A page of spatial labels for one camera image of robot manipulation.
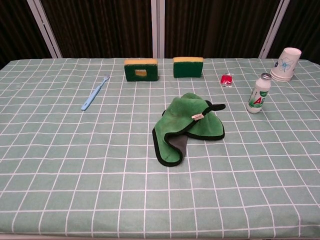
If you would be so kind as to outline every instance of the small red package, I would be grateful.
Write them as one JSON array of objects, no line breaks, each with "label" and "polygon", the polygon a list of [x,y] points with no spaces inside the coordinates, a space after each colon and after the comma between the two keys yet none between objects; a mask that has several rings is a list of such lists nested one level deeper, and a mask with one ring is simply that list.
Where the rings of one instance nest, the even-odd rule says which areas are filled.
[{"label": "small red package", "polygon": [[223,87],[231,88],[232,87],[232,76],[229,73],[222,75],[220,83]]}]

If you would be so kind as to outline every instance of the toothbrush handle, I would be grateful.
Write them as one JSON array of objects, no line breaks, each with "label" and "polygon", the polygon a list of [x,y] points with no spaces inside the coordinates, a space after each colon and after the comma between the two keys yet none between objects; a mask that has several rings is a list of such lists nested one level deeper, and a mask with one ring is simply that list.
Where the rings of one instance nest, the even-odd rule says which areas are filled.
[{"label": "toothbrush handle", "polygon": [[101,87],[102,87],[101,85],[97,86],[96,89],[91,93],[89,98],[82,105],[82,107],[81,107],[82,111],[85,111],[90,106],[90,104],[95,99],[95,97],[97,96],[98,92],[100,91]]}]

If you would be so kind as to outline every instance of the toothbrush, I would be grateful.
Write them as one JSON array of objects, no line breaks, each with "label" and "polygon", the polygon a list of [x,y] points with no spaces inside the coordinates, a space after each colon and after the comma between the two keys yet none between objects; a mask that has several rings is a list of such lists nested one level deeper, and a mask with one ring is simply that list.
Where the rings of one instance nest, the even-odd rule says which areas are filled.
[{"label": "toothbrush", "polygon": [[103,78],[102,83],[96,87],[96,89],[91,93],[91,95],[89,96],[89,98],[85,101],[85,103],[82,105],[81,110],[85,111],[87,110],[87,108],[90,106],[90,104],[92,103],[92,101],[95,99],[95,97],[97,96],[98,92],[100,91],[100,89],[102,88],[102,86],[105,84],[106,81],[108,81],[110,79],[110,76],[105,76]]}]

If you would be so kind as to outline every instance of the paper cup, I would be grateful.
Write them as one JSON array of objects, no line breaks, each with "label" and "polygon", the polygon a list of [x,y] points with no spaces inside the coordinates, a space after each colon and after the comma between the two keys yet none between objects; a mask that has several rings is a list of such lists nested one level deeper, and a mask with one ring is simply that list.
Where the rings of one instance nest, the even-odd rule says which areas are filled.
[{"label": "paper cup", "polygon": [[286,47],[276,61],[274,68],[271,69],[272,79],[281,82],[290,81],[300,56],[301,51],[299,49]]}]

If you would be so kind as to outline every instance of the dark curtain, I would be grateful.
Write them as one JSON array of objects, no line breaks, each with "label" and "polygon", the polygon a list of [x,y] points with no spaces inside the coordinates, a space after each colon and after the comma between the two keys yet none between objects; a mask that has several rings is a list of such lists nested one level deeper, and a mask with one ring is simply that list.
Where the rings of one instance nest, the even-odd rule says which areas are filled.
[{"label": "dark curtain", "polygon": [[0,69],[13,60],[51,58],[26,0],[0,0]]},{"label": "dark curtain", "polygon": [[280,0],[166,0],[165,57],[257,58]]},{"label": "dark curtain", "polygon": [[64,58],[152,57],[150,0],[42,0]]},{"label": "dark curtain", "polygon": [[302,51],[301,59],[320,64],[320,1],[291,0],[268,58],[277,59],[286,47]]}]

